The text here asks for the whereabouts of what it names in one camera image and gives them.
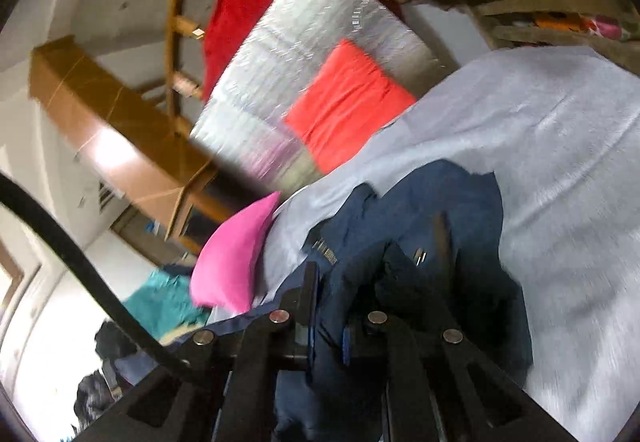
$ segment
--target metal screw head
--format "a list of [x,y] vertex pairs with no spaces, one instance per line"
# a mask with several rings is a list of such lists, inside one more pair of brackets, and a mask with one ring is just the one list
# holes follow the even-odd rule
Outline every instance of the metal screw head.
[[274,310],[269,314],[269,319],[273,323],[286,323],[289,321],[290,314],[286,310]]
[[383,323],[386,323],[386,320],[388,318],[384,312],[381,312],[380,310],[374,310],[373,312],[369,312],[369,314],[367,315],[367,319],[374,325],[382,325]]
[[450,328],[449,330],[445,330],[442,333],[442,337],[447,343],[451,343],[452,345],[457,345],[462,342],[462,332],[460,330],[456,330],[454,328]]
[[200,330],[193,335],[193,342],[200,346],[208,345],[214,337],[211,330]]

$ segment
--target wooden ladder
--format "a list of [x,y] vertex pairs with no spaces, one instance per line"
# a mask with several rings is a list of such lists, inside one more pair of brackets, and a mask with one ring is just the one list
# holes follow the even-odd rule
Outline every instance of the wooden ladder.
[[191,123],[180,114],[180,96],[202,99],[202,88],[180,72],[180,39],[202,40],[205,35],[196,22],[181,15],[184,0],[169,0],[166,23],[164,70],[166,74],[166,112],[174,132],[189,137]]

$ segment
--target bed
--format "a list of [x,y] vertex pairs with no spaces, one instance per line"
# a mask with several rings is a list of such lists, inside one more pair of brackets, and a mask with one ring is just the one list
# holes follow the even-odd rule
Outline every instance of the bed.
[[282,119],[342,38],[417,97],[446,74],[376,0],[274,0],[213,88],[191,139],[222,166],[286,196],[318,180]]
[[[638,94],[638,77],[589,48],[494,51],[467,64],[280,207],[252,313],[277,308],[308,231],[360,183],[384,194],[436,159],[493,171],[500,261],[522,286],[531,334],[526,392],[580,442],[610,442],[640,399]],[[210,321],[229,316],[216,308]],[[207,327],[223,334],[238,318]],[[120,369],[140,378],[150,362]]]

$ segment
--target light blue cloth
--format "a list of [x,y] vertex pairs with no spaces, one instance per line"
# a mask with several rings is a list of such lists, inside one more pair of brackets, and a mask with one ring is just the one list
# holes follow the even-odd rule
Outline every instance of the light blue cloth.
[[209,318],[209,311],[191,301],[189,278],[157,270],[122,304],[155,339],[182,324],[204,324]]

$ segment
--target navy blue cloth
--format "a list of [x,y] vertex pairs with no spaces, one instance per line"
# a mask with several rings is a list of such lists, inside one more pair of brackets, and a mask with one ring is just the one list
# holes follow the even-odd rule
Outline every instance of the navy blue cloth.
[[181,263],[165,263],[160,270],[169,276],[186,276],[191,278],[194,267],[191,265],[182,265]]
[[[414,329],[428,327],[424,303],[429,292],[442,291],[443,281],[432,222],[439,212],[446,216],[459,276],[445,296],[449,309],[466,336],[523,385],[532,362],[529,329],[522,290],[498,259],[502,200],[495,177],[469,174],[449,161],[431,162],[382,197],[367,184],[356,187],[331,219],[310,232],[305,263],[283,282],[273,302],[207,326],[218,335],[245,328],[277,308],[284,292],[302,284],[307,261],[318,263],[314,380],[309,387],[300,372],[280,372],[280,440],[378,440],[381,383],[342,365],[342,330],[362,287],[369,289],[363,314],[375,305]],[[313,247],[319,240],[332,256]],[[418,249],[426,254],[416,266],[412,258]],[[140,364],[139,356],[133,358]]]

